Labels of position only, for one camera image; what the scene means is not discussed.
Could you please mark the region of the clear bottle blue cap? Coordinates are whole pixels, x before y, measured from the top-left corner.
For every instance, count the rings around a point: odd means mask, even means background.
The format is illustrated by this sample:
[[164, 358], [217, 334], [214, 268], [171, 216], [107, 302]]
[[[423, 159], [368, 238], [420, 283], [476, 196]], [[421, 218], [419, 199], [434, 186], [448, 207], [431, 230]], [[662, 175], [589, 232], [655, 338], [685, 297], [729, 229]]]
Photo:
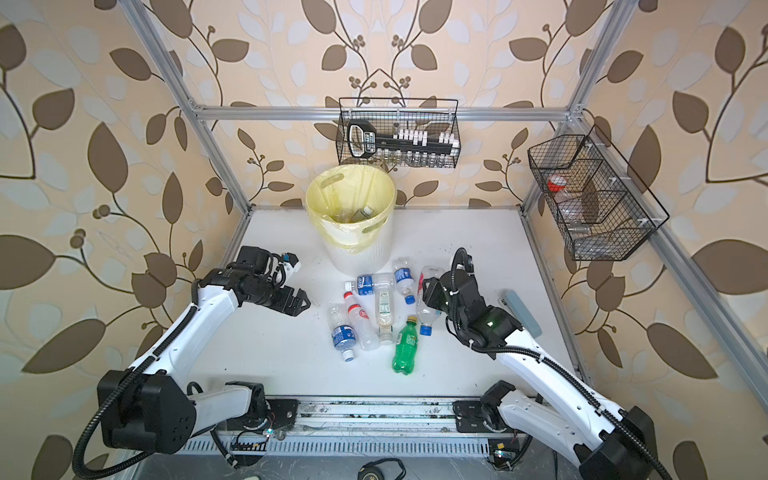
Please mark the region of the clear bottle blue cap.
[[425, 265], [421, 270], [416, 295], [416, 313], [421, 336], [431, 336], [433, 324], [441, 316], [440, 311], [430, 308], [424, 300], [424, 293], [427, 289], [426, 281], [430, 278], [439, 278], [443, 273], [444, 270], [442, 268], [432, 265]]

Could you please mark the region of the clear bottle blue label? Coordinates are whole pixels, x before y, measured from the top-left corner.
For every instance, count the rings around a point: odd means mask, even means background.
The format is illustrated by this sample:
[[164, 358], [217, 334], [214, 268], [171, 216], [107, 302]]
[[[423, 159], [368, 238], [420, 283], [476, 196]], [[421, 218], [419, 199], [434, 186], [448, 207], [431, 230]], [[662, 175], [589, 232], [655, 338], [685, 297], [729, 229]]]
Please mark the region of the clear bottle blue label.
[[331, 305], [328, 309], [328, 320], [334, 349], [341, 354], [345, 362], [353, 361], [357, 337], [343, 306]]

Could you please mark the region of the green soda bottle upright-lying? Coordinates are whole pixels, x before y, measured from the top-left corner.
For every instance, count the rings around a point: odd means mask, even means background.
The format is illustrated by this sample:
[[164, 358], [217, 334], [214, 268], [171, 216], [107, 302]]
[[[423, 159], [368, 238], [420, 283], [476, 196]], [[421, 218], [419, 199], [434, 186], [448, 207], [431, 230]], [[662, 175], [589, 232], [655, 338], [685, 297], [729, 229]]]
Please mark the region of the green soda bottle upright-lying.
[[400, 330], [396, 342], [392, 368], [395, 373], [410, 375], [415, 368], [415, 357], [418, 350], [418, 319], [409, 316], [405, 326]]

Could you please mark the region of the clear bottle red cap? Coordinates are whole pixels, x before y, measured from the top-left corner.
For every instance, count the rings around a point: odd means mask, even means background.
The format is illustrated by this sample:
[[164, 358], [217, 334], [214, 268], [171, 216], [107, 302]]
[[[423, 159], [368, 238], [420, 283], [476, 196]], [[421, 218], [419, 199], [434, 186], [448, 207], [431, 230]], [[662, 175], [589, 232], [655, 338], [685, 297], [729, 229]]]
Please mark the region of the clear bottle red cap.
[[357, 334], [360, 347], [364, 351], [373, 351], [380, 347], [380, 340], [366, 311], [351, 291], [344, 293], [347, 316]]

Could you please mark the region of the clear bottle yellow label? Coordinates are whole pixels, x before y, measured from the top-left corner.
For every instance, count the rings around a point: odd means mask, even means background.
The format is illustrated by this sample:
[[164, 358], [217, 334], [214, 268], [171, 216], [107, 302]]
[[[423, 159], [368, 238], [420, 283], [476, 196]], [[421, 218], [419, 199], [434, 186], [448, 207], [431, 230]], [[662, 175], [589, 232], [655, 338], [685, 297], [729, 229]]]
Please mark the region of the clear bottle yellow label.
[[348, 224], [352, 222], [351, 217], [354, 215], [354, 213], [355, 213], [354, 209], [350, 210], [346, 208], [341, 208], [337, 210], [335, 213], [333, 213], [331, 217], [337, 223]]

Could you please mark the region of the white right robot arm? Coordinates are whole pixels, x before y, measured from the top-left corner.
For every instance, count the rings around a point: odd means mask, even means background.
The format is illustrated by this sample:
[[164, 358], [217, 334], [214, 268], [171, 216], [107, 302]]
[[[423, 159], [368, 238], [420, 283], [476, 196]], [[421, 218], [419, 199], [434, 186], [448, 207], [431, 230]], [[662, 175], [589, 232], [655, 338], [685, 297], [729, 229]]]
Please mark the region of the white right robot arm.
[[463, 345], [494, 358], [542, 396], [537, 403], [497, 382], [481, 401], [489, 428], [523, 431], [569, 460], [584, 479], [669, 478], [650, 416], [622, 408], [562, 366], [513, 315], [485, 302], [471, 271], [424, 279], [421, 297], [445, 313]]

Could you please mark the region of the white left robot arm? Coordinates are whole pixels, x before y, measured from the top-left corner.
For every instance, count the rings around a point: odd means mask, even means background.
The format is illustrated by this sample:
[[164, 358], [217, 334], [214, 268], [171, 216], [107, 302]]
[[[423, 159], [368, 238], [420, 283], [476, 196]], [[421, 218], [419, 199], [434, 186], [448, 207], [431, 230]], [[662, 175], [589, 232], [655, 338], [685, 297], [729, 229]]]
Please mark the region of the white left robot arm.
[[236, 466], [216, 428], [235, 420], [247, 430], [270, 434], [277, 416], [263, 385], [228, 381], [205, 391], [189, 374], [213, 335], [244, 304], [290, 317], [308, 310], [306, 292], [287, 284], [299, 268], [293, 253], [246, 246], [235, 261], [195, 280], [189, 305], [170, 329], [128, 369], [110, 370], [98, 383], [99, 408], [73, 449], [74, 474], [110, 477], [153, 454], [174, 454], [201, 434], [210, 434], [225, 460]]

